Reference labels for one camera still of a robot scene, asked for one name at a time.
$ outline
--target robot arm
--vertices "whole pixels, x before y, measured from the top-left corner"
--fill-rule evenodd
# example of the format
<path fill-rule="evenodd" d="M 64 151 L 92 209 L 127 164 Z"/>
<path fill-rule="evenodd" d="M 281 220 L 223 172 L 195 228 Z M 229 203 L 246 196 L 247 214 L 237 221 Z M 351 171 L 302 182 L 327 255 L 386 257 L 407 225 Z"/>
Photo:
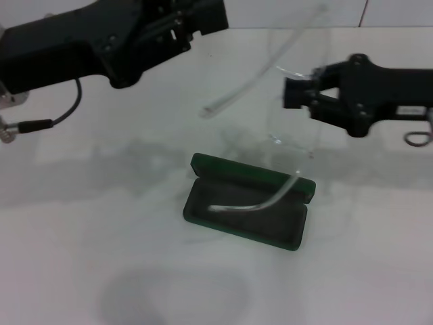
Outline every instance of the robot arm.
<path fill-rule="evenodd" d="M 430 122 L 432 85 L 433 70 L 382 68 L 364 54 L 353 54 L 346 62 L 317 70 L 311 81 L 286 79 L 283 107 L 308 106 L 311 118 L 365 137 L 382 120 Z M 331 88 L 338 88 L 338 98 L 321 94 Z M 421 110 L 401 112 L 401 106 Z"/>
<path fill-rule="evenodd" d="M 228 28 L 223 0 L 99 0 L 87 7 L 0 33 L 0 108 L 22 104 L 28 91 L 75 80 L 74 105 L 55 120 L 7 124 L 0 140 L 54 127 L 81 100 L 79 78 L 108 77 L 114 88 L 134 85 L 142 73 L 191 49 L 193 33 Z"/>

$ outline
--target white surface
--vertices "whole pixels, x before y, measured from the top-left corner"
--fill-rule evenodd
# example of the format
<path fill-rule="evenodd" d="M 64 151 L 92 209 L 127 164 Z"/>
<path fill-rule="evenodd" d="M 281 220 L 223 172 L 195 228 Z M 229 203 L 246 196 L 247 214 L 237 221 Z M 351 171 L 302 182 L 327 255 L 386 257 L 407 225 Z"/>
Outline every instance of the white surface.
<path fill-rule="evenodd" d="M 332 30 L 331 61 L 362 51 L 379 65 L 429 67 L 432 33 Z M 290 170 L 281 152 L 260 151 L 279 78 L 212 120 L 197 116 L 264 62 L 265 43 L 263 30 L 197 38 L 122 91 L 84 78 L 65 123 L 0 147 L 0 323 L 432 323 L 433 146 L 401 139 L 422 123 L 380 123 L 365 139 L 324 126 L 295 253 L 183 220 L 194 152 Z M 56 117 L 75 91 L 33 91 L 5 118 Z"/>
<path fill-rule="evenodd" d="M 1 0 L 0 24 L 12 27 L 84 7 L 92 0 Z M 365 0 L 225 0 L 231 28 L 268 27 L 276 19 L 317 3 L 332 9 L 327 26 L 358 26 Z"/>
<path fill-rule="evenodd" d="M 370 0 L 363 26 L 433 26 L 433 2 Z"/>

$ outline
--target open green case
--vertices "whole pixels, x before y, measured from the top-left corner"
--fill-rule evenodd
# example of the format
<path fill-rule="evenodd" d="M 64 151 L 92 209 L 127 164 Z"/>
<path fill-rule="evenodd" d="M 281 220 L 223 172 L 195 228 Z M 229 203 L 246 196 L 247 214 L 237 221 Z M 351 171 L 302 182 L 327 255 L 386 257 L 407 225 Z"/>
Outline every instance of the open green case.
<path fill-rule="evenodd" d="M 253 205 L 270 198 L 290 175 L 205 154 L 194 154 L 191 167 L 199 177 L 189 194 L 186 221 L 296 251 L 301 243 L 308 204 L 316 184 L 300 178 L 276 204 L 254 212 L 212 212 L 217 205 Z"/>

